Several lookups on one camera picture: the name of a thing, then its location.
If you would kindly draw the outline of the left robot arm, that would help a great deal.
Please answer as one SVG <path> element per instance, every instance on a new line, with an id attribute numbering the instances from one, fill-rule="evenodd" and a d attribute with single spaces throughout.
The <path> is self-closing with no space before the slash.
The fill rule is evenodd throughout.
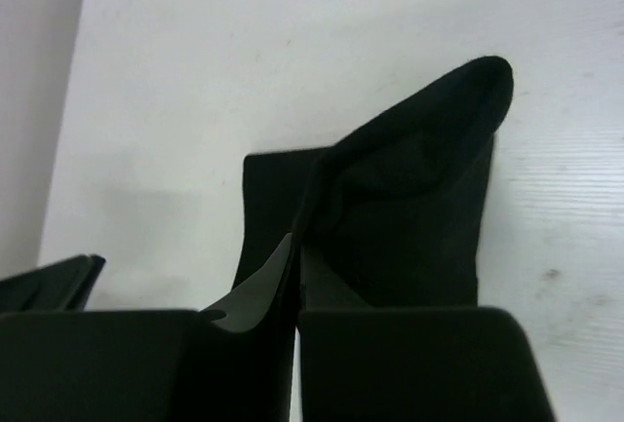
<path id="1" fill-rule="evenodd" d="M 81 254 L 1 280 L 1 313 L 82 311 L 106 260 Z"/>

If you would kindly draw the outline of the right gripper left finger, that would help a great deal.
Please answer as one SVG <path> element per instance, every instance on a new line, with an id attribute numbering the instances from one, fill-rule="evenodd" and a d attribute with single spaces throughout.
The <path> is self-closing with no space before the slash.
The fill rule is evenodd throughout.
<path id="1" fill-rule="evenodd" d="M 208 308 L 7 314 L 5 421 L 285 421 L 292 240 Z"/>

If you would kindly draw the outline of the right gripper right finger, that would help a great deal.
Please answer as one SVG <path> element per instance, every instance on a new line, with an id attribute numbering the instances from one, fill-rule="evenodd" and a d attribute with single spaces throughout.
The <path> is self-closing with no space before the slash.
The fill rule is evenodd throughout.
<path id="1" fill-rule="evenodd" d="M 491 307 L 375 308 L 300 253 L 305 421 L 553 421 L 527 336 Z"/>

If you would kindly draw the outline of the black tank top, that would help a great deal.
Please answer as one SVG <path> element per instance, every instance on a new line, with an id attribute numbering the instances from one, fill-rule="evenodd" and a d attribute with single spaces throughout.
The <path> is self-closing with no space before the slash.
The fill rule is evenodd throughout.
<path id="1" fill-rule="evenodd" d="M 476 305 L 495 134 L 513 92 L 505 58 L 476 58 L 334 145 L 246 156 L 236 282 L 291 235 L 369 305 Z"/>

